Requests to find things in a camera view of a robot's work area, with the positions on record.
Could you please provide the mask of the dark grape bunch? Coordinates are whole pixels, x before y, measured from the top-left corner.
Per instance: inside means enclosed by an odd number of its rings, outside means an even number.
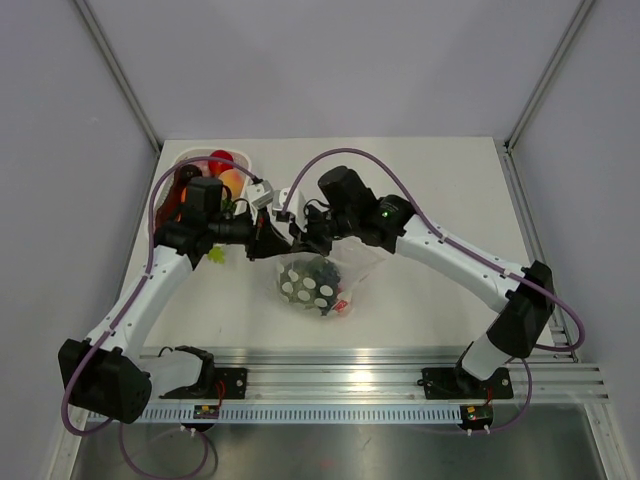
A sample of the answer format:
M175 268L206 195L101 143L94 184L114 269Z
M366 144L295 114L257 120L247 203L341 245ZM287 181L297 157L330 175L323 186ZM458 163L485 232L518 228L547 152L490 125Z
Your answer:
M316 257L307 265L307 273L318 288L328 286L336 289L341 281L341 274L336 264L324 257Z

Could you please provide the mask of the clear zip top bag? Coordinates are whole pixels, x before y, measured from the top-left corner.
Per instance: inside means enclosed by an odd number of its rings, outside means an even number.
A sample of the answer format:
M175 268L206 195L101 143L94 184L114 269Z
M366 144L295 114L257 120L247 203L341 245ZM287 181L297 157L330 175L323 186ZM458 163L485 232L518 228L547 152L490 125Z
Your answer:
M275 259L272 291L282 303L308 316L345 316L354 293L384 260L384 255L353 239L335 242L327 256L282 255Z

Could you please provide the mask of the red apple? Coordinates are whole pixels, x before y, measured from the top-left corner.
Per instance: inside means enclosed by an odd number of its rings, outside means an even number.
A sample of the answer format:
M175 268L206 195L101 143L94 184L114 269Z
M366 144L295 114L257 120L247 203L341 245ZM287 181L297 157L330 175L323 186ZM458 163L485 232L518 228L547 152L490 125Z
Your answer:
M332 307L332 312L335 315L344 316L347 315L352 306L352 293L347 290L340 291L337 294L336 301Z

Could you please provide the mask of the green netted melon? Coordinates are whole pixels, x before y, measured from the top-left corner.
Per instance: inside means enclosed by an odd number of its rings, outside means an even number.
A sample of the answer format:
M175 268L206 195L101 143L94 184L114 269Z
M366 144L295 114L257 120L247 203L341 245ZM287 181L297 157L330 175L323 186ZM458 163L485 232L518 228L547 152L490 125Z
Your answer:
M304 310L319 309L316 303L319 284L301 263L278 263L276 287L283 302Z

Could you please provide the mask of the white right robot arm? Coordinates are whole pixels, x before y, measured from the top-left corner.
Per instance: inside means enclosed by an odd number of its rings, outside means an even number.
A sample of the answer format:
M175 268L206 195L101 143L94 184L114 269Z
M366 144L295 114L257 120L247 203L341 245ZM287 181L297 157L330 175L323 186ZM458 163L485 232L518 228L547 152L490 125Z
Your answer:
M478 395L508 360L526 359L536 348L555 309L547 265L525 267L494 257L428 220L408 192L378 197L346 166L326 172L318 186L326 200L322 210L310 210L295 187L277 196L277 213L296 239L325 252L333 241L355 237L434 269L496 312L453 368L460 393Z

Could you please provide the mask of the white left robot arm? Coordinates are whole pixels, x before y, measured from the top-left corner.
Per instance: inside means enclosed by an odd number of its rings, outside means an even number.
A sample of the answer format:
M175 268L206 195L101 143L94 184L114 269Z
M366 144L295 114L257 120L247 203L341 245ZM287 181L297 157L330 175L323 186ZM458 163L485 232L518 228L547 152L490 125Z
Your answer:
M295 198L294 189L275 190L257 179L238 212L220 180L195 177L175 194L172 209L152 206L137 279L84 339L68 339L59 350L64 424L71 423L70 407L131 424L152 399L226 399L227 380L213 354L178 346L142 366L142 347L175 291L215 245L241 245L250 260L291 252L272 221L294 219Z

